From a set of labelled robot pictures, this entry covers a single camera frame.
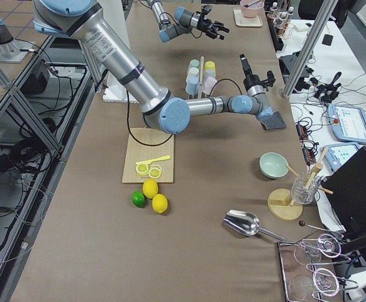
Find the green plastic cup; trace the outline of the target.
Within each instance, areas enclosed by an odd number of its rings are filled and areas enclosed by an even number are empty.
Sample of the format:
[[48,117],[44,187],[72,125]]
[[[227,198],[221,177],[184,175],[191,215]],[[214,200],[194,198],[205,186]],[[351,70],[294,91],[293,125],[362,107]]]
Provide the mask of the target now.
[[189,62],[188,70],[190,70],[191,68],[199,69],[199,66],[200,66],[200,61],[198,59],[192,59]]

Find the pink plastic cup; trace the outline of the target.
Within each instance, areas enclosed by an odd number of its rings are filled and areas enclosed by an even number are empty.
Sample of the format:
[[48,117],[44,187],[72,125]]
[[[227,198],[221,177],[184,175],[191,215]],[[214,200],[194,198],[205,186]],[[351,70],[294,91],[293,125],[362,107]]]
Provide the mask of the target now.
[[205,95],[210,95],[211,90],[214,87],[214,85],[217,83],[217,80],[214,77],[207,77],[204,80],[204,83],[202,85],[202,91]]

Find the white wooden cup holder rack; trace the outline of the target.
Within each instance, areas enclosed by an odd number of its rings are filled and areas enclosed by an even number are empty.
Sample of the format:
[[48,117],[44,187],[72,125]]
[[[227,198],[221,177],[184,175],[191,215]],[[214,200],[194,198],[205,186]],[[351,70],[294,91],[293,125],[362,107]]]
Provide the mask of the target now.
[[204,93],[202,91],[202,85],[204,83],[204,63],[205,63],[205,59],[204,56],[200,56],[200,66],[199,66],[199,89],[198,89],[198,93],[195,95],[188,95],[189,99],[197,99],[197,98],[203,98],[204,97]]

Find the yellow plastic cup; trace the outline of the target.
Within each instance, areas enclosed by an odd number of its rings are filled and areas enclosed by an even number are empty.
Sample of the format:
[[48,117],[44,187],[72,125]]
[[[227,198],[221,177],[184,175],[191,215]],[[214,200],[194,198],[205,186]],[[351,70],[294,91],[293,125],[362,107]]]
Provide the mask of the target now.
[[215,71],[216,70],[216,67],[215,67],[215,63],[213,61],[207,61],[204,63],[204,69],[205,70],[213,70]]

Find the white plastic cup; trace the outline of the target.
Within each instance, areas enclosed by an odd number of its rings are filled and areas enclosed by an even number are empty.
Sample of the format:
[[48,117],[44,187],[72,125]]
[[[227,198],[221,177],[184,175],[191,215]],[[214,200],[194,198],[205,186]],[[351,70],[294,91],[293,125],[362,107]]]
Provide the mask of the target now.
[[199,78],[199,69],[197,67],[190,67],[187,70],[186,82],[189,82],[189,80],[193,77],[195,77],[196,79]]

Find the blue plastic cup front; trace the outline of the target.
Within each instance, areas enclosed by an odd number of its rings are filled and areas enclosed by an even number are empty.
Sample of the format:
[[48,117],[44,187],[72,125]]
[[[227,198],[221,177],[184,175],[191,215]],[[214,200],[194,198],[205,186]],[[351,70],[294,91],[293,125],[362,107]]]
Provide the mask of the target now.
[[196,76],[190,76],[186,82],[186,93],[188,95],[195,95],[198,93],[199,89],[199,78]]

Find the cream plastic tray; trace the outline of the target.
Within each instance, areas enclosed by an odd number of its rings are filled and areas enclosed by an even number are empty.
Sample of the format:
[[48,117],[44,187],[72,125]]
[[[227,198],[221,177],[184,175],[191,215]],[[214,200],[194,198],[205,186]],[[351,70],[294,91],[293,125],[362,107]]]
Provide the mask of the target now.
[[260,28],[263,25],[260,14],[248,18],[243,15],[240,8],[233,8],[233,16],[235,25],[239,27]]

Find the pink bowl with ice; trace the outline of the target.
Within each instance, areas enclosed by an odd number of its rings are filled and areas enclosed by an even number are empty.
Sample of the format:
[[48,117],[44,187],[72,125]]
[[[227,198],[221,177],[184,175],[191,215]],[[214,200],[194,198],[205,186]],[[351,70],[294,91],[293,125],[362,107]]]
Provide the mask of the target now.
[[244,17],[254,18],[264,10],[264,1],[241,0],[240,9]]

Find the grey folded cloth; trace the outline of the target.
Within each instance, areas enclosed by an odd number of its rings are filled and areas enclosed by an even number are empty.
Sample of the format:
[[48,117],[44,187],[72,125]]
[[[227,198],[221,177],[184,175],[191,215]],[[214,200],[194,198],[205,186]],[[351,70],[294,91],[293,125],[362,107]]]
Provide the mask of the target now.
[[272,115],[260,121],[262,128],[266,131],[286,129],[287,125],[279,111],[274,111]]

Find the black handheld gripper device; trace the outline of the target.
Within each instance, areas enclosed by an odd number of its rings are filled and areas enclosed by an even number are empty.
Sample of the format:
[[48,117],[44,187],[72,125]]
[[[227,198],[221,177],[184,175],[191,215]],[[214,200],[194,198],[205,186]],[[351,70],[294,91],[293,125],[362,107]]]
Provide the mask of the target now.
[[337,72],[329,84],[320,82],[315,77],[310,78],[311,84],[316,88],[313,97],[324,104],[331,104],[339,95],[338,88],[341,86],[341,83],[335,84],[335,82],[341,75],[341,72]]

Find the small black box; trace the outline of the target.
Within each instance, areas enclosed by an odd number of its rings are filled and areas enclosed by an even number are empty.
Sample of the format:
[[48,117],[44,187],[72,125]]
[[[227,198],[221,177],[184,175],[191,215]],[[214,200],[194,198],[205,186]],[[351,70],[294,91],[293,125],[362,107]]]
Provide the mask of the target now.
[[322,39],[322,44],[326,46],[331,46],[332,41],[333,41],[333,35],[325,34]]

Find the green ceramic bowl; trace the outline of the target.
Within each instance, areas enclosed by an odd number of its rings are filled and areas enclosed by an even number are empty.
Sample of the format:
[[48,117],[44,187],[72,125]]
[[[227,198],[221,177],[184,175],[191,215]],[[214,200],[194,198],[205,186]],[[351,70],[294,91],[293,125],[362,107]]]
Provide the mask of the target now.
[[270,178],[278,179],[284,177],[288,172],[287,159],[276,152],[267,152],[260,157],[259,168],[261,173]]

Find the black power strip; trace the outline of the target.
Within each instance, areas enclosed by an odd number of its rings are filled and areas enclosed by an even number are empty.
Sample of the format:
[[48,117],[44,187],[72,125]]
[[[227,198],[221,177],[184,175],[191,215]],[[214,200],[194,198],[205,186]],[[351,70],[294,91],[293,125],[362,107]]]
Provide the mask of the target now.
[[296,131],[301,144],[304,161],[307,165],[316,163],[316,155],[318,154],[318,143],[313,141],[310,137],[308,127],[302,125],[300,122],[296,123]]

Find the blue teach pendant far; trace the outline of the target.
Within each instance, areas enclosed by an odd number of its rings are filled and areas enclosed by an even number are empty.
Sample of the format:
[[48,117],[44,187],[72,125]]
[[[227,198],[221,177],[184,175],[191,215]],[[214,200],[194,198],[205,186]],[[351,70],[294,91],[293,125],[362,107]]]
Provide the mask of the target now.
[[366,145],[366,115],[363,108],[329,104],[326,113],[337,140]]

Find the blue teach pendant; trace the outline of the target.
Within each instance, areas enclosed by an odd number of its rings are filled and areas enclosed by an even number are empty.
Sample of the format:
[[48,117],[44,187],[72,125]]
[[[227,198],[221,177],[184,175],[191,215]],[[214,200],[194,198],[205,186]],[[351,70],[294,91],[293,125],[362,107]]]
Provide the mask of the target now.
[[329,104],[326,113],[337,140],[366,145],[366,115],[363,108]]
[[357,142],[345,142],[326,145],[324,148],[327,149],[324,157],[330,169],[335,172],[345,164],[361,146]]

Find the blue teach pendant near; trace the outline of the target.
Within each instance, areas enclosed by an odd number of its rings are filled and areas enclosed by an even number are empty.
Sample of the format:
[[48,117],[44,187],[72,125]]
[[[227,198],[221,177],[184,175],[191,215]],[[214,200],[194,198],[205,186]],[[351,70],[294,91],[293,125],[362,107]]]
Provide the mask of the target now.
[[326,145],[324,148],[327,149],[324,157],[330,169],[335,172],[345,164],[361,146],[357,142],[345,142]]

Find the wooden cutting board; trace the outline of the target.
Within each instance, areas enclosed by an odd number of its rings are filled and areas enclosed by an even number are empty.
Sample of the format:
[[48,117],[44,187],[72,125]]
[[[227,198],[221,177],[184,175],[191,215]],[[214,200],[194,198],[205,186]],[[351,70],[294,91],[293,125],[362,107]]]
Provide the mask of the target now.
[[145,180],[149,179],[149,176],[139,175],[136,171],[136,163],[166,155],[169,155],[170,159],[155,161],[148,166],[159,165],[162,168],[160,177],[156,179],[157,182],[173,183],[174,136],[150,128],[131,128],[131,132],[135,138],[140,142],[145,143],[145,145],[138,143],[129,135],[122,183],[143,183]]

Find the clear glass mug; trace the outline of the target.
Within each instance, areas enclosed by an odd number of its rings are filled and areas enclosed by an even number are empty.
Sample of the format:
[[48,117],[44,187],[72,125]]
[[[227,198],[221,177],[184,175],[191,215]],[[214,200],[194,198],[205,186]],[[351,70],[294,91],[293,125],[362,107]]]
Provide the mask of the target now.
[[321,184],[321,178],[315,177],[309,187],[306,188],[310,175],[310,172],[300,172],[297,175],[290,190],[293,202],[297,204],[310,204],[314,201],[316,191]]

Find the lemon slice right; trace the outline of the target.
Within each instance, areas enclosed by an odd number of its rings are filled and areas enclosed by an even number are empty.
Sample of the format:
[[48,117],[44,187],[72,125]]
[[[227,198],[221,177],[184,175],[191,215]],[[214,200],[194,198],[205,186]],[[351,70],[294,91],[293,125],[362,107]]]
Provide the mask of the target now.
[[152,179],[159,179],[162,176],[162,167],[160,165],[150,166],[148,176]]

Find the lemon slice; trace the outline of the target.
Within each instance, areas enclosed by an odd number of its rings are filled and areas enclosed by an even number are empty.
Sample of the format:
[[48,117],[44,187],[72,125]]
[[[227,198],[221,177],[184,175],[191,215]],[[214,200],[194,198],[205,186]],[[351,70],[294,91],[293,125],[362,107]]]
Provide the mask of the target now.
[[137,164],[135,170],[139,176],[146,176],[150,168],[148,164]]
[[160,165],[150,166],[148,176],[152,179],[159,179],[162,176],[162,167]]

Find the wooden mug tree stand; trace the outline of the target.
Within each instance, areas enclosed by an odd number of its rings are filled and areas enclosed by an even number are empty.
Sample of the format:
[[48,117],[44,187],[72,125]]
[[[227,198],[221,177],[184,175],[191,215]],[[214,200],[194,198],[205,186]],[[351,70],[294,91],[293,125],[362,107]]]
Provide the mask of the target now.
[[[323,161],[323,158],[324,158],[326,152],[327,152],[327,149],[324,148],[321,153],[321,156],[319,157],[318,161],[314,164],[312,169],[310,171],[306,171],[306,172],[311,173],[309,180],[306,184],[306,188],[309,187],[311,181],[315,177],[318,177],[317,174],[323,168],[322,161]],[[290,172],[292,172],[295,175],[295,177],[297,177],[297,175],[299,173],[295,172],[295,170],[293,170],[288,164],[286,165],[286,167],[288,168],[288,170]],[[318,189],[321,191],[324,191],[325,193],[333,194],[333,191],[331,191],[329,189],[325,189],[321,186]],[[293,202],[293,200],[291,198],[290,190],[288,190],[288,189],[274,190],[268,196],[267,201],[268,201],[269,210],[276,217],[280,218],[281,220],[285,220],[285,221],[296,220],[301,216],[302,211],[303,211],[303,207],[302,207],[303,204],[297,204],[297,203]]]

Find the lemon slice left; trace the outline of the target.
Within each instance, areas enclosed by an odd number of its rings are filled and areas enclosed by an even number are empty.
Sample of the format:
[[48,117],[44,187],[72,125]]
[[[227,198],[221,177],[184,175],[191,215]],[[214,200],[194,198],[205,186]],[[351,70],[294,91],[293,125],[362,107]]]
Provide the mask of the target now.
[[135,170],[139,176],[146,176],[150,168],[148,164],[137,164]]

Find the yellow lemon upper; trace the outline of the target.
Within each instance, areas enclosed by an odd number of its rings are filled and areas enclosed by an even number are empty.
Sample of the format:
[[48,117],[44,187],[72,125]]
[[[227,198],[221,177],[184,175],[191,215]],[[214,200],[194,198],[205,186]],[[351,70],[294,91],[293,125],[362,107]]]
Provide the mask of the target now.
[[142,192],[146,198],[152,199],[158,194],[158,183],[154,179],[148,179],[143,183]]

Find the yellow lemon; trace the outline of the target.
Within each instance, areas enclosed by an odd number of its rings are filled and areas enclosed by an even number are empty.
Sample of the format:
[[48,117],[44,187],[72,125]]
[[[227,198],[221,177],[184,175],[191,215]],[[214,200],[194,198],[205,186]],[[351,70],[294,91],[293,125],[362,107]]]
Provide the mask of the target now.
[[158,194],[158,183],[154,179],[148,179],[143,183],[142,192],[146,198],[152,199]]
[[168,209],[168,205],[169,205],[168,199],[163,194],[156,194],[152,198],[152,208],[153,208],[154,212],[156,212],[158,214],[162,214],[162,213],[166,212]]

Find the metal scoop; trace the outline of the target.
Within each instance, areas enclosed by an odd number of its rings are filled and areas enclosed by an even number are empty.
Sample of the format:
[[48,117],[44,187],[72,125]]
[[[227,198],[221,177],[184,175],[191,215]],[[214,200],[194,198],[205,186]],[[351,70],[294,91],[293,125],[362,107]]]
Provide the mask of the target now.
[[262,233],[279,241],[283,241],[284,239],[282,235],[262,228],[259,218],[249,212],[230,209],[226,212],[223,221],[226,225],[247,237]]

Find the yellow lemon lower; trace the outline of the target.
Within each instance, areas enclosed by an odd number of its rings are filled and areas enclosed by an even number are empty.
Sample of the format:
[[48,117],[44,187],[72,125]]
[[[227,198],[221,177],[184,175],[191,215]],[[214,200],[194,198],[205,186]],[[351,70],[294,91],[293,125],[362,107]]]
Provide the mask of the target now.
[[156,212],[158,214],[162,214],[162,213],[166,212],[168,209],[168,205],[169,205],[168,199],[163,194],[156,194],[152,198],[152,208],[153,208],[154,212]]

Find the black computer monitor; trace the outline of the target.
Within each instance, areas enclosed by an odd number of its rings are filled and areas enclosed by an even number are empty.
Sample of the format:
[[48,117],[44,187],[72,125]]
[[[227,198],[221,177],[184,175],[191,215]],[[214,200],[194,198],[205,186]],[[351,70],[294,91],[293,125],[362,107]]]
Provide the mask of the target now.
[[323,187],[333,191],[328,200],[345,230],[366,233],[366,147],[326,178]]

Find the green lime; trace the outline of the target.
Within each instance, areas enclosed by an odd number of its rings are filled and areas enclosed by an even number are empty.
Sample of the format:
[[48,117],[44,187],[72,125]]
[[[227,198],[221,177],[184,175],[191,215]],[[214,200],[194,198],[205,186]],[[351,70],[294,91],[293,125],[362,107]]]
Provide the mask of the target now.
[[139,191],[135,191],[131,195],[131,201],[138,208],[144,208],[147,204],[146,197]]

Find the metal wine glass rack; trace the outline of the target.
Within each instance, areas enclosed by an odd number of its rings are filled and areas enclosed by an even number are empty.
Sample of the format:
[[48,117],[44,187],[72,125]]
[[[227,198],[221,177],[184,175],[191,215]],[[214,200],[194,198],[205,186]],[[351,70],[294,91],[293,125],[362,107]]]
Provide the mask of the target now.
[[279,242],[280,272],[285,301],[331,301],[340,293],[358,288],[349,277],[338,277],[333,265],[349,264],[339,233],[325,232],[298,242]]

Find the aluminium frame post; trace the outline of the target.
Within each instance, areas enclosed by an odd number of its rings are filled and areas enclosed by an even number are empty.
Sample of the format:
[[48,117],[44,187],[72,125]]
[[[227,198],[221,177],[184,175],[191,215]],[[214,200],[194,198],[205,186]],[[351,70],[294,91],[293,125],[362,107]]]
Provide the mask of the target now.
[[304,45],[300,51],[300,54],[294,64],[294,68],[283,88],[282,96],[286,99],[289,99],[296,83],[302,75],[302,71],[306,66],[309,57],[314,50],[314,47],[320,37],[329,17],[331,16],[336,4],[337,0],[324,0],[322,6],[317,14],[317,17],[311,27],[309,35],[307,36]]

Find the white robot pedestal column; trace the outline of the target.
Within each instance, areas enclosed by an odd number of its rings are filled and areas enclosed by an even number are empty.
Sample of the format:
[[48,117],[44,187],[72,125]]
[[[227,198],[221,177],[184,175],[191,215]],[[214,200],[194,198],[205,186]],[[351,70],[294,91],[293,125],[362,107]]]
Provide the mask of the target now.
[[[103,8],[105,21],[119,36],[121,41],[130,48],[122,1],[99,1],[99,3]],[[109,70],[109,75],[106,82],[107,88],[105,90],[103,100],[105,102],[126,103],[127,98],[129,98],[130,103],[140,104],[140,102],[136,100],[135,95],[119,83],[113,72],[110,71],[109,68],[107,68],[107,70]]]

